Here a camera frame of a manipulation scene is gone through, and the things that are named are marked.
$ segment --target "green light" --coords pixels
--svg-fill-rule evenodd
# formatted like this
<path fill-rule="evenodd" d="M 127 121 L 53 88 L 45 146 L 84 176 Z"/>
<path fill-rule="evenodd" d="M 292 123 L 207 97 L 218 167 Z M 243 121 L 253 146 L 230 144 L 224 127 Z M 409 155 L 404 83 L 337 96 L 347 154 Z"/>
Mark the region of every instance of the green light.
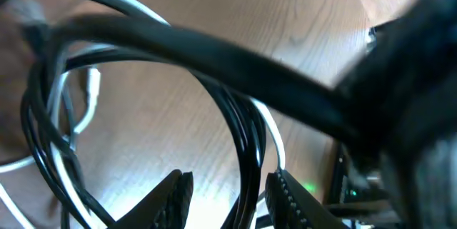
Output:
<path fill-rule="evenodd" d="M 310 193 L 316 192 L 316 186 L 312 183 L 304 183 L 303 187 Z"/>

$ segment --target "wooden surface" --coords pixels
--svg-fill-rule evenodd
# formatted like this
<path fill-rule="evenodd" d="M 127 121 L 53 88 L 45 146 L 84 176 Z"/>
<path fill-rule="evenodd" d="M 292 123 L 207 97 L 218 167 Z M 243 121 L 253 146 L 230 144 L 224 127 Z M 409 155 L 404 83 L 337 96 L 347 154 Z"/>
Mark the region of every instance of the wooden surface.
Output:
<path fill-rule="evenodd" d="M 106 11 L 82 0 L 41 1 L 53 20 Z M 261 52 L 329 86 L 363 48 L 368 18 L 382 17 L 370 10 L 376 0 L 139 1 L 172 24 Z M 4 51 L 18 48 L 4 46 Z M 10 55 L 0 61 L 0 161 L 27 154 L 18 101 L 29 59 Z M 239 172 L 231 134 L 211 97 L 187 71 L 172 66 L 117 63 L 100 70 L 99 106 L 78 147 L 89 192 L 117 219 L 171 170 L 193 171 L 187 228 L 219 227 L 238 195 Z M 80 86 L 73 81 L 71 87 Z M 82 95 L 74 101 L 82 112 Z M 273 116 L 286 146 L 286 168 L 304 185 L 315 186 L 312 194 L 322 199 L 331 165 L 330 141 L 277 112 Z M 275 167 L 276 153 L 268 137 L 261 189 Z M 59 226 L 59 205 L 35 166 L 2 174 L 0 183 L 35 225 Z M 0 227 L 19 227 L 2 203 Z"/>

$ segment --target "blurry black object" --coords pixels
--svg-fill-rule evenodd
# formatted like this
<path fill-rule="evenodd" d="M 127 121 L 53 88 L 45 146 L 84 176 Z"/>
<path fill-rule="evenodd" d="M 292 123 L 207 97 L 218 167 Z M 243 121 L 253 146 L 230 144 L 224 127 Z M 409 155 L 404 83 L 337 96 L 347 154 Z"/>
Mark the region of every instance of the blurry black object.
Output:
<path fill-rule="evenodd" d="M 59 48 L 67 41 L 91 39 L 136 49 L 147 54 L 144 61 L 152 60 L 148 55 L 160 56 L 207 78 L 209 85 L 224 86 L 237 98 L 253 96 L 333 136 L 346 146 L 361 175 L 381 170 L 392 206 L 409 226 L 453 228 L 457 227 L 456 14 L 457 0 L 419 0 L 385 28 L 373 50 L 334 90 L 258 54 L 193 31 L 132 18 L 80 16 L 54 29 L 46 43 L 49 60 L 32 69 L 24 103 L 31 105 L 37 119 L 41 141 L 37 145 L 61 143 L 44 108 L 46 99 L 41 99 L 54 80 Z M 99 62 L 114 60 L 106 56 Z M 24 111 L 23 116 L 31 115 L 28 106 Z M 246 107 L 242 111 L 249 113 Z M 30 124 L 24 123 L 24 132 L 32 135 Z M 71 157 L 68 146 L 61 143 L 59 147 Z M 257 174 L 262 160 L 240 161 L 240 169 L 248 166 Z M 257 178 L 255 182 L 247 179 L 242 188 L 258 186 Z M 271 221 L 277 228 L 344 228 L 287 171 L 268 175 L 266 192 Z M 247 228 L 255 207 L 254 193 L 240 196 L 227 228 L 238 227 L 235 224 Z M 167 206 L 167 201 L 162 198 L 156 204 Z M 156 226 L 155 217 L 151 213 L 143 217 L 148 223 L 130 220 L 128 224 Z M 165 228 L 184 226 L 168 218 L 161 221 Z"/>

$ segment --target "brown wooden floor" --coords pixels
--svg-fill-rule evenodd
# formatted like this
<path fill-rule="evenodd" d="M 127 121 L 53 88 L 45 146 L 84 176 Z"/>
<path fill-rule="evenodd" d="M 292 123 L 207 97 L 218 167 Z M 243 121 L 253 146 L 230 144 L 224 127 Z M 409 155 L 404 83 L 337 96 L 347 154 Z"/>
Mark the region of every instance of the brown wooden floor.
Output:
<path fill-rule="evenodd" d="M 392 18 L 410 0 L 139 1 L 172 24 L 259 51 L 331 86 L 363 48 L 365 30 Z M 47 0 L 45 7 L 52 19 L 105 11 L 81 0 Z M 30 62 L 7 55 L 21 47 L 0 39 L 0 161 L 7 162 L 27 154 L 19 101 Z M 193 171 L 188 228 L 219 227 L 238 194 L 239 175 L 231 134 L 211 97 L 180 68 L 118 63 L 100 70 L 99 107 L 78 149 L 89 192 L 117 219 L 172 169 Z M 81 94 L 75 101 L 83 103 Z M 286 145 L 287 169 L 303 184 L 314 185 L 312 193 L 321 200 L 330 140 L 278 113 L 274 117 Z M 263 182 L 275 165 L 268 139 Z M 0 182 L 35 225 L 58 227 L 59 205 L 36 166 L 2 174 Z M 3 203 L 0 227 L 19 227 Z"/>

